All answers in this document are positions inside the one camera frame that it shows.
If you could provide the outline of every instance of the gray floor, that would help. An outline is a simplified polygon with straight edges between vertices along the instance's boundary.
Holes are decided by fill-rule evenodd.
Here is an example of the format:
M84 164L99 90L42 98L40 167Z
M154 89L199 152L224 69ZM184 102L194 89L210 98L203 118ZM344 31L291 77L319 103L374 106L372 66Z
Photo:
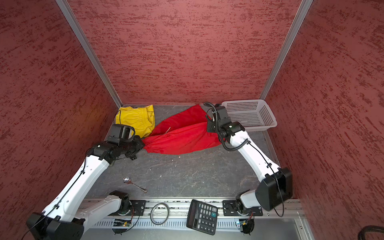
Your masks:
M156 125L191 106L155 105ZM270 158L262 132L249 132L252 140ZM144 194L123 177L148 189ZM105 170L88 192L89 197L105 197L113 190L130 197L235 197L259 184L255 173L238 151L228 152L222 146L182 155L147 153L137 159L122 159Z

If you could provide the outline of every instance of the black cable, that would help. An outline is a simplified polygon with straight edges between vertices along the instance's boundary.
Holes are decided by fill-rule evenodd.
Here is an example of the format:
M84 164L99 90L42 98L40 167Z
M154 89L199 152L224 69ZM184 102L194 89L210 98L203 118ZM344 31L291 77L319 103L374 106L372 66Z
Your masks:
M155 220L153 219L153 212L155 211L156 207L159 206L159 205L164 205L167 208L167 217L166 217L166 219L163 222L155 222ZM149 218L151 219L151 222L153 224L155 224L155 225L162 225L162 224L164 224L168 220L168 217L169 217L169 206L167 204L163 203L163 202L156 204L152 208L151 213L149 214Z
M76 180L72 183L72 185L68 188L68 190L64 193L64 195L61 197L61 199L59 200L59 202L58 203L56 203L54 206L53 206L53 208L52 208L52 210L47 214L47 215L45 215L42 219L40 219L37 223L35 223L30 229L28 229L28 231L22 236L22 238L21 238L21 240L23 240L24 239L24 237L27 235L27 233L32 229L32 228L34 228L36 225L38 225L42 220L44 220L53 210L55 210L55 209L58 209L60 206L59 206L59 203L63 200L63 198L65 197L65 195L69 192L69 190L73 187L73 185L76 183L76 181L80 178L80 176L82 175L82 174L84 174L85 173L85 165L86 165L86 159L87 159L87 153L88 153L88 151L91 149L91 147L90 148L88 148L88 150L85 152L85 158L84 158L84 167L83 167L83 170L80 172L80 174L79 174L79 176L76 178Z
M24 237L27 235L27 233L28 233L30 230L32 230L32 228L34 228L34 227L35 227L36 225L38 225L41 221L43 221L48 215L50 215L50 213L51 213L54 209L55 209L55 207L52 208L52 210L51 210L50 212L48 212L47 215L45 215L42 219L40 219L37 223L35 223L30 229L28 229L28 231L22 236L21 240L24 239Z
M120 121L120 124L121 124L121 110L119 110L118 112L120 112L120 114L119 114L119 121Z
M274 176L275 176L275 181L276 181L276 183L277 183L277 188L279 189L279 193L280 193L280 197L281 197L281 203L283 204L283 213L281 214L281 216L277 213L277 211L276 211L276 208L273 208L274 210L275 210L275 212L276 212L276 214L279 216L279 217L283 217L284 216L284 200L283 200L283 195L281 194L281 191L280 191L280 187L279 187L279 181L277 181L277 176L275 175L275 172L273 171L273 169L272 169L272 167L268 164L268 162L266 161L266 159L265 159L265 157L263 156L263 154L259 151L259 150L257 150L257 148L255 148L252 144L249 144L251 147L253 147L256 151L258 151L259 153L260 153L260 155L263 157L263 159L264 159L264 161L267 163L267 167L269 167L271 170L272 170L272 172L273 172L273 174L274 174Z
M379 233L384 233L384 227L379 227L379 226L365 226L361 229L361 231L358 234L358 240L365 240L365 233L367 232L379 232Z
M211 107L213 110L214 110L214 112L213 112L213 114L215 115L215 124L216 124L216 127L215 127L215 129L216 129L216 133L217 133L217 135L218 135L218 138L219 138L219 142L221 142L221 144L223 145L223 147L224 147L224 149L225 150L227 150L227 151L229 151L229 152L231 152L231 151L236 151L236 150L239 150L240 148L242 148L245 144L247 144L248 142L249 142L249 140L248 139L245 139L244 140L244 142L242 142L239 146L237 146L237 147L234 147L234 148L229 148L229 147L227 147L226 145L225 145L225 139L221 136L221 133L220 133L220 131L219 131L219 128L218 128L218 115L217 115L217 110L216 110L216 107L215 107L215 105L213 105L212 103L209 103L209 102L205 102L205 103L203 103L203 105L204 106L207 106L207 107Z
M139 221L139 219L140 219L140 211L139 211L139 210L137 210L137 211L138 211L138 213L139 213L139 217L138 217L137 221L135 222L135 224L134 224L130 229L126 230L126 232L128 232L128 231L131 230L134 226L136 226L136 223Z

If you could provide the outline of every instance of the aluminum frame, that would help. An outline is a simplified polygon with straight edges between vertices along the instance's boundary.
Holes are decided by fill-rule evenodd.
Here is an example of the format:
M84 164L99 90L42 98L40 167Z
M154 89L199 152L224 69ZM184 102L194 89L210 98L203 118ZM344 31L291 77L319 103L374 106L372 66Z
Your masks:
M91 63L93 64L94 68L99 74L101 80L103 81L113 101L116 103L116 106L120 108L122 106L122 102L119 98L119 95L117 94L115 88L113 87L111 81L109 80L107 73L105 72L103 66L101 65L99 59L97 58L97 55L94 52L93 48L91 47L91 44L89 43L83 30L81 29L80 24L77 21L75 15L73 14L72 9L68 4L67 0L56 0L56 3L59 5L60 10L64 14L64 17L67 19L77 39L83 46L85 53L88 55L89 59L91 60Z
M297 32L300 29L301 24L304 21L305 16L307 15L307 12L312 4L313 0L303 0L299 6L299 9L297 10L296 16L293 19L292 25L288 31L287 36L285 37L283 46L281 47L281 50L279 52L279 55L277 56L277 59L275 61L275 64L273 65L273 68L271 70L271 74L269 75L264 89L260 94L260 99L265 100L269 90L271 89L271 86L273 82L275 81L275 78L280 70L281 65L284 62L285 57L288 54L289 49L291 48L291 45L293 43L293 40L295 39Z

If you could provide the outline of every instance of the metal plate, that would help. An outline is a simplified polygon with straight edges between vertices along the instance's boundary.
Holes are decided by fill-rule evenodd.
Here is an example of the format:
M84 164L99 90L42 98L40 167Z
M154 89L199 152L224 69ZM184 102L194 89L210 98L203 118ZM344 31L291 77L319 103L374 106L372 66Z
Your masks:
M223 201L223 213L224 216L241 216L236 210L235 210L235 200L225 200ZM253 207L252 208L253 216L260 217L263 216L263 210L261 207Z

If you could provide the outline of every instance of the white plastic basket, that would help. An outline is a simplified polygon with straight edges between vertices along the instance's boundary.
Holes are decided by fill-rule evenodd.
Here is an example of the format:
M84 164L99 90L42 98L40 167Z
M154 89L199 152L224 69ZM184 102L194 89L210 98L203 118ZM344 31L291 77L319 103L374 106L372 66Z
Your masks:
M276 118L264 100L225 101L222 105L232 122L241 123L247 131L264 131L277 126Z

